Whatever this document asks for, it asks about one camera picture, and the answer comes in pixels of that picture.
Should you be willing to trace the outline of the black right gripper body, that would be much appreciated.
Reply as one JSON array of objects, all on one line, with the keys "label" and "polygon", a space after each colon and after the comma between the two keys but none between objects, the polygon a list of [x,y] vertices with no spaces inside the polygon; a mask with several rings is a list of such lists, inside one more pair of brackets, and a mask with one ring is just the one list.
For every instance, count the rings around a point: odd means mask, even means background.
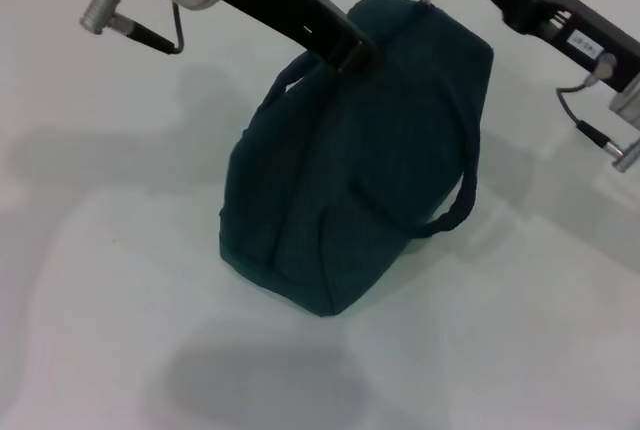
[{"label": "black right gripper body", "polygon": [[588,71],[602,54],[613,55],[605,84],[617,92],[639,75],[639,42],[580,0],[490,1],[512,30],[543,40]]}]

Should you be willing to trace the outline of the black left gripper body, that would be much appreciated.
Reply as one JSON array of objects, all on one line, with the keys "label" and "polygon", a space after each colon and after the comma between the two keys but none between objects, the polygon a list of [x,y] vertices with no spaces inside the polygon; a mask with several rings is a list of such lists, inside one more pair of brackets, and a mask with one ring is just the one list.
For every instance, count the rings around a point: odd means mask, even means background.
[{"label": "black left gripper body", "polygon": [[224,0],[327,61],[342,39],[365,34],[330,0]]}]

